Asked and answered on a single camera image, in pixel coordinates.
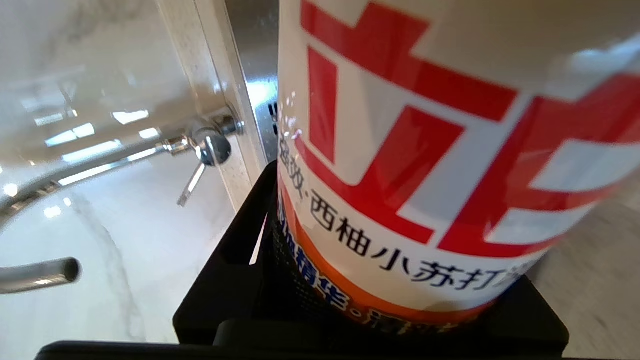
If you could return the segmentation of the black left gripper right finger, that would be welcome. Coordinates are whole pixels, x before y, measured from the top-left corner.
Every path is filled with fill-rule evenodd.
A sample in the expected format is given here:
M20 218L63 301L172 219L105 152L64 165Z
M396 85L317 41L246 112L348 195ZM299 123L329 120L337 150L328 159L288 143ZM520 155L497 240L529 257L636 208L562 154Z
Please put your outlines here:
M527 276L522 276L479 319L477 354L562 354L567 326Z

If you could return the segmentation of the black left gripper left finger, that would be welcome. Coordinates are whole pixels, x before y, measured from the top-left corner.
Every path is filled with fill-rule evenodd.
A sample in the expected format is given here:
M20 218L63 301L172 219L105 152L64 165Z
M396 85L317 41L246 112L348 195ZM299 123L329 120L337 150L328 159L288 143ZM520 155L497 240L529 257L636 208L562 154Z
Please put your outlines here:
M268 164L173 316L190 346L330 346L346 321L303 283L276 228Z

